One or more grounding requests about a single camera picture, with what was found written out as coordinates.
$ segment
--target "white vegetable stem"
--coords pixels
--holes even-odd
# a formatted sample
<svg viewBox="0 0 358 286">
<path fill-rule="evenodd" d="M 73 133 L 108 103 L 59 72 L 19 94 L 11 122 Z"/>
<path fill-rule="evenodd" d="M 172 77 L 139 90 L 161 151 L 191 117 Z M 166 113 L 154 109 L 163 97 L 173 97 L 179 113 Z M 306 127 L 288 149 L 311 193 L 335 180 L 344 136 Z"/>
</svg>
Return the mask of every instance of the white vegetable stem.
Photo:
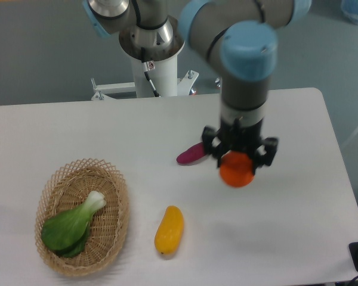
<svg viewBox="0 0 358 286">
<path fill-rule="evenodd" d="M 91 191 L 82 204 L 82 209 L 88 211 L 92 215 L 99 209 L 102 209 L 106 205 L 104 195 L 97 191 Z"/>
</svg>

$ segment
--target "bok choy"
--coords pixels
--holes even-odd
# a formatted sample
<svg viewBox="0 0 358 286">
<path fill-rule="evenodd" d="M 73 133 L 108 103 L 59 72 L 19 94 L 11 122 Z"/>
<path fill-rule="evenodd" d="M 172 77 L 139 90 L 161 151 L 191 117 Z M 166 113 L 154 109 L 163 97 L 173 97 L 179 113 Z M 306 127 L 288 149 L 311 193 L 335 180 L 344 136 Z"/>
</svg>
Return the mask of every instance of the bok choy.
<svg viewBox="0 0 358 286">
<path fill-rule="evenodd" d="M 41 231 L 42 242 L 59 256 L 76 256 L 85 248 L 94 213 L 105 204 L 103 194 L 90 192 L 79 206 L 45 221 Z"/>
</svg>

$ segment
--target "woven basket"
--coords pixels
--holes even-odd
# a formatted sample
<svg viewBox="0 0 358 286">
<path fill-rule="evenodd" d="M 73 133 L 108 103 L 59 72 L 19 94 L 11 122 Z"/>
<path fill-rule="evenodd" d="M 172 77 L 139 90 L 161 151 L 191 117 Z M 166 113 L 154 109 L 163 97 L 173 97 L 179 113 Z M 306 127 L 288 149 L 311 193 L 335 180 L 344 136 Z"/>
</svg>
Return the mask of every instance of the woven basket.
<svg viewBox="0 0 358 286">
<path fill-rule="evenodd" d="M 93 216 L 85 250 L 73 258 L 58 257 L 42 242 L 42 225 L 82 204 L 91 191 L 104 194 L 106 205 Z M 125 241 L 128 221 L 126 183 L 115 166 L 103 160 L 78 160 L 56 171 L 42 192 L 35 225 L 37 251 L 50 268 L 63 275 L 88 275 L 115 260 Z"/>
</svg>

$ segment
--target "yellow mango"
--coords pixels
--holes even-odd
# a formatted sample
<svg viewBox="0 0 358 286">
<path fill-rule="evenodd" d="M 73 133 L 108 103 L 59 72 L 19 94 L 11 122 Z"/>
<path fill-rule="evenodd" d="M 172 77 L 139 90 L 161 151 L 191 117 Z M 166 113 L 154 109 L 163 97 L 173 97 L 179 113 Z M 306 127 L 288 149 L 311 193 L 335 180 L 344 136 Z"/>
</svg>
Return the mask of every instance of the yellow mango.
<svg viewBox="0 0 358 286">
<path fill-rule="evenodd" d="M 183 215 L 178 207 L 169 206 L 155 235 L 155 248 L 161 254 L 175 253 L 184 229 Z"/>
</svg>

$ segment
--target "orange fruit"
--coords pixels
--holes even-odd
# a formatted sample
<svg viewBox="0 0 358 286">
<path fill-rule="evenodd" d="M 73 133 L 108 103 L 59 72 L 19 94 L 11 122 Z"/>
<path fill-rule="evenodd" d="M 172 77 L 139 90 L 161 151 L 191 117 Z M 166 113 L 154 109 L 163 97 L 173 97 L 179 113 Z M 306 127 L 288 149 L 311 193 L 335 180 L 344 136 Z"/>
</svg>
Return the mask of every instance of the orange fruit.
<svg viewBox="0 0 358 286">
<path fill-rule="evenodd" d="M 245 153 L 231 151 L 221 158 L 219 174 L 230 186 L 247 186 L 254 179 L 253 161 Z"/>
</svg>

